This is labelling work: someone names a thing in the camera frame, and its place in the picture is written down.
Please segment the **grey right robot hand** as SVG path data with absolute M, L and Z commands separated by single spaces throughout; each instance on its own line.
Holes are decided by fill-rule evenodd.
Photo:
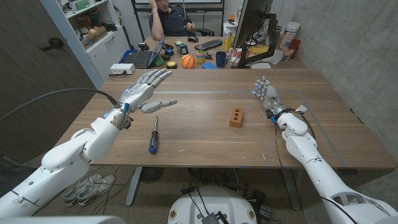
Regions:
M 262 80 L 256 80 L 254 86 L 255 90 L 252 91 L 252 93 L 262 101 L 262 105 L 266 109 L 268 119 L 272 116 L 278 119 L 280 115 L 287 112 L 286 107 L 282 105 L 282 102 L 279 99 L 277 90 L 271 85 L 270 81 L 265 76 L 263 76 Z

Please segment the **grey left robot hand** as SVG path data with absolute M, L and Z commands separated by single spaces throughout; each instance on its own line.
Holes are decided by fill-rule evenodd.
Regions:
M 172 71 L 166 69 L 155 69 L 149 71 L 139 77 L 137 82 L 127 88 L 121 95 L 119 101 L 124 104 L 129 104 L 127 113 L 133 113 L 140 109 L 143 113 L 153 113 L 163 107 L 176 104 L 177 100 L 167 101 L 153 101 L 145 103 L 146 100 L 152 97 L 154 90 L 172 74 Z

